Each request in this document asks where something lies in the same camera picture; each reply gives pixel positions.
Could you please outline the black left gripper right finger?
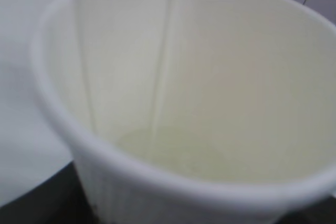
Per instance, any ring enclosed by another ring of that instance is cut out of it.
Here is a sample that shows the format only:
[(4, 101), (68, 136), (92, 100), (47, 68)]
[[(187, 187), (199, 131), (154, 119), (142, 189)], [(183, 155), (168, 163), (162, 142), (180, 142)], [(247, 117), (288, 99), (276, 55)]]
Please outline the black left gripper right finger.
[(335, 224), (335, 191), (328, 198), (291, 208), (279, 224)]

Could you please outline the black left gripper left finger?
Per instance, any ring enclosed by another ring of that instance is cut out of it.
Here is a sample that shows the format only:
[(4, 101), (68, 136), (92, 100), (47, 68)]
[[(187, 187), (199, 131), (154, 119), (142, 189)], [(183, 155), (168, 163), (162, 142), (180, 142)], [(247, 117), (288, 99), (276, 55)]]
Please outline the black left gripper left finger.
[(1, 223), (97, 223), (73, 163), (1, 207)]

